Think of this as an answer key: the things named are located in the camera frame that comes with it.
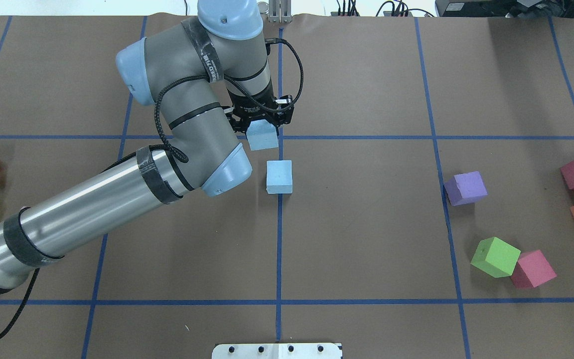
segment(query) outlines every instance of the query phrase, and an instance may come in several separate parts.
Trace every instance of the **light blue joint cap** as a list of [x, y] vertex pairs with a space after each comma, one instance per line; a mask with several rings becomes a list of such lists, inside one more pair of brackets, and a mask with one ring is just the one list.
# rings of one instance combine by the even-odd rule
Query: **light blue joint cap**
[[134, 99], [143, 106], [152, 105], [154, 100], [145, 72], [145, 38], [119, 51], [116, 62], [121, 78]]
[[208, 196], [214, 197], [245, 182], [250, 176], [251, 163], [243, 144], [239, 143], [201, 188]]
[[214, 35], [251, 39], [263, 31], [256, 0], [199, 0], [198, 20]]

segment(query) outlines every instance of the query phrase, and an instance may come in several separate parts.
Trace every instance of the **gray robot arm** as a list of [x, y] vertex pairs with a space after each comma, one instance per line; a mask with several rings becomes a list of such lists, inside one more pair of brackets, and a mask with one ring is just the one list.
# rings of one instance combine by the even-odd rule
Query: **gray robot arm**
[[[228, 90], [235, 111], [248, 121], [267, 115], [264, 107], [282, 116], [293, 104], [281, 112], [275, 101], [255, 1], [200, 0], [198, 11], [198, 18], [117, 56], [134, 98], [156, 102], [173, 138], [1, 222], [0, 294], [20, 286], [35, 268], [195, 188], [214, 196], [250, 176], [251, 164], [207, 80], [235, 82]], [[171, 86], [177, 79], [194, 80]], [[247, 102], [241, 89], [255, 101]]]

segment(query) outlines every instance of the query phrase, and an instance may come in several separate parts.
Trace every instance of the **white mounting plate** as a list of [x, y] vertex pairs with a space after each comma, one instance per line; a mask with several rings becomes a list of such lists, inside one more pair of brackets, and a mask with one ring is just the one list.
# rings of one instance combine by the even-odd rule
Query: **white mounting plate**
[[212, 351], [212, 359], [342, 359], [342, 345], [337, 343], [217, 345]]

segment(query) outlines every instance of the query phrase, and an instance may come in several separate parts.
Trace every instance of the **white label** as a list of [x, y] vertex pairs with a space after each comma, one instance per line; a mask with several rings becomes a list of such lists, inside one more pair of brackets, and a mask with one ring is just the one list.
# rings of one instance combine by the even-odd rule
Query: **white label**
[[446, 7], [446, 11], [460, 11], [464, 7], [463, 2], [452, 2]]

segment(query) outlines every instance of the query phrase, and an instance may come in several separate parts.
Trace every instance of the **white bracket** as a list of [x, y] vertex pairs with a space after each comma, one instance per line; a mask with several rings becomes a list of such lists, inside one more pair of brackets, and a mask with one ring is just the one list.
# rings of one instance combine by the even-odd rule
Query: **white bracket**
[[291, 0], [269, 0], [269, 22], [291, 22]]
[[338, 343], [217, 345], [212, 359], [342, 359]]

